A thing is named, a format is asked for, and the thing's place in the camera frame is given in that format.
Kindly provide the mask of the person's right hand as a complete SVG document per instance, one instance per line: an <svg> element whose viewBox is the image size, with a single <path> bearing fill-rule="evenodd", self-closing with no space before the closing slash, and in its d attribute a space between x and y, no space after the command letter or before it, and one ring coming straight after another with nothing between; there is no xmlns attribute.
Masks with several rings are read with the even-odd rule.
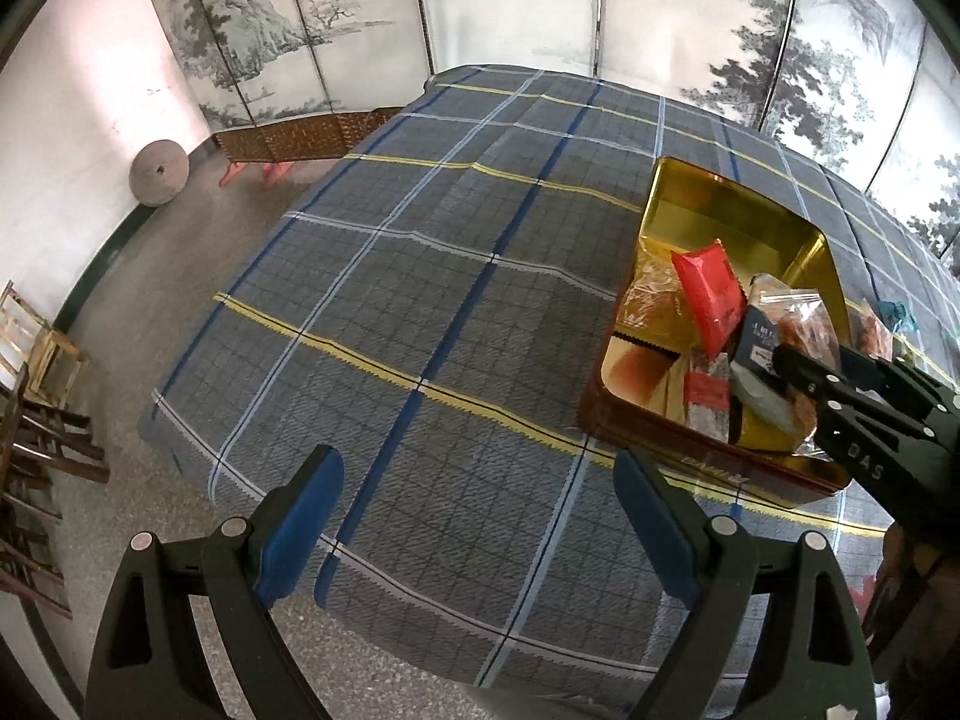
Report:
<svg viewBox="0 0 960 720"><path fill-rule="evenodd" d="M884 536L862 633L876 683L957 652L957 554L921 543L894 523Z"/></svg>

